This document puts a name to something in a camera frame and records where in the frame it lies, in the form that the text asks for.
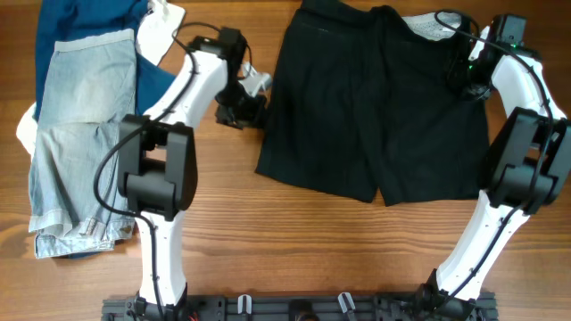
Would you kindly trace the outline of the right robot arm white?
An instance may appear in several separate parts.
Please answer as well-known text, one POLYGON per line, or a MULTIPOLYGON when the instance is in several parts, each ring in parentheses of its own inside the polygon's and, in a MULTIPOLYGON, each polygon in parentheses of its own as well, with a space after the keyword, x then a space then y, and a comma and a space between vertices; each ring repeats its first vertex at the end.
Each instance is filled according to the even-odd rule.
POLYGON ((445 302, 479 297, 511 236, 558 197, 570 173, 570 122, 551 98, 540 55, 523 43, 525 25, 505 13, 466 34, 474 42, 466 93, 484 100, 497 92, 507 120, 484 157, 472 218, 435 271, 445 302))

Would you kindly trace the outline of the black shorts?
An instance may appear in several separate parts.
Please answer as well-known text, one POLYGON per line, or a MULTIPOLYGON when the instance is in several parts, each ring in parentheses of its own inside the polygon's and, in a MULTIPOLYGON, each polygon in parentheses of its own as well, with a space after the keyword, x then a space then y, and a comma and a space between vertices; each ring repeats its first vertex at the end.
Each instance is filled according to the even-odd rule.
POLYGON ((257 173, 389 206, 475 199, 484 102, 460 100, 445 80, 470 30, 457 13, 303 2, 277 59, 257 173))

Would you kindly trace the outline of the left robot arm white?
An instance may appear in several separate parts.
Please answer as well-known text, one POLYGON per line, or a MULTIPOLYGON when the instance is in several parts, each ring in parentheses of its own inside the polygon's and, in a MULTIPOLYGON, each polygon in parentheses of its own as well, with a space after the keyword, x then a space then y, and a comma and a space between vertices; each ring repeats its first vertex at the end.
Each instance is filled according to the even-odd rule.
POLYGON ((132 316, 177 320, 186 308, 182 223, 197 188, 194 130, 212 101, 219 124, 261 128, 271 78, 243 65, 248 49, 237 29, 186 45, 182 70, 144 115, 120 124, 118 190, 136 215, 143 250, 143 280, 132 316))

